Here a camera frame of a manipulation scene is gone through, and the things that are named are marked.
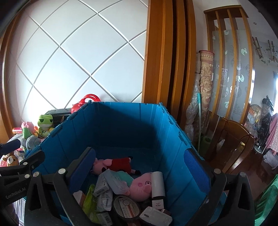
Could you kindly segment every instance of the mop handle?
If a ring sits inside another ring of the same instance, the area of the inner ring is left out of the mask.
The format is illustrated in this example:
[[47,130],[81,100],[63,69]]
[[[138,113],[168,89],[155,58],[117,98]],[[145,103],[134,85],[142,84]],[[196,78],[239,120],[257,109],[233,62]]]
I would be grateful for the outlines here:
[[200,142],[201,142],[201,93],[198,93],[198,103],[199,103],[199,139],[198,139],[198,153],[200,151]]

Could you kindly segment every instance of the frosted glass panel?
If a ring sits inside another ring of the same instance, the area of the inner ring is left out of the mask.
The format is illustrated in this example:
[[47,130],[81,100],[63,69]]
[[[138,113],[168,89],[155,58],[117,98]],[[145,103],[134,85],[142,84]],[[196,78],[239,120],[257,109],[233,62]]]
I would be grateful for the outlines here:
[[238,78],[235,87],[230,88],[235,89],[235,101],[230,119],[240,122],[248,90],[250,65],[246,31],[237,30],[237,38],[239,42],[239,64],[237,67]]
[[230,100],[230,87],[233,83],[233,75],[234,75],[234,40],[232,30],[224,31],[224,39],[225,39],[225,67],[222,68],[222,77],[221,80],[222,85],[220,87],[221,98],[219,102],[219,107],[217,111],[217,115],[221,117],[226,116],[226,112],[229,105]]
[[213,65],[213,74],[212,74],[212,91],[211,91],[211,100],[209,104],[209,110],[212,111],[215,97],[216,97],[216,90],[217,90],[217,83],[218,83],[218,72],[219,72],[219,33],[218,31],[212,32],[212,42],[213,42],[213,52],[214,52],[214,65]]

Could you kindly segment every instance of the green frog plush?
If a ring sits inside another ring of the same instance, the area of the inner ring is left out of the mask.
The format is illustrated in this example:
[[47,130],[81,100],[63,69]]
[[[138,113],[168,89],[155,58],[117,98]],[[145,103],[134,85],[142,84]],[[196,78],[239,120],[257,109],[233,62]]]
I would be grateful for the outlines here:
[[43,138],[47,137],[49,133],[54,129],[52,115],[40,115],[38,120],[39,135]]

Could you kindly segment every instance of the diamond wall pattern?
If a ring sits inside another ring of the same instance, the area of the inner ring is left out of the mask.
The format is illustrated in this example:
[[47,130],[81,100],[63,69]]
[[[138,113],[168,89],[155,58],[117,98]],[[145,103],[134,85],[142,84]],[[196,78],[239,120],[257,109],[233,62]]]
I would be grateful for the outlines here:
[[89,93],[141,102],[148,0],[39,0],[25,9],[8,61],[16,126]]

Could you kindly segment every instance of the chair back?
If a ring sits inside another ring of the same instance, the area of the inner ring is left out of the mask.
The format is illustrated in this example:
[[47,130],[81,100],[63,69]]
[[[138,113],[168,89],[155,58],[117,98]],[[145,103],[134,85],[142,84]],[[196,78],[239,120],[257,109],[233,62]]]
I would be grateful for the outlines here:
[[[219,151],[217,144],[225,139]],[[215,130],[214,136],[205,156],[214,168],[224,173],[231,173],[251,152],[255,138],[238,122],[222,118]]]

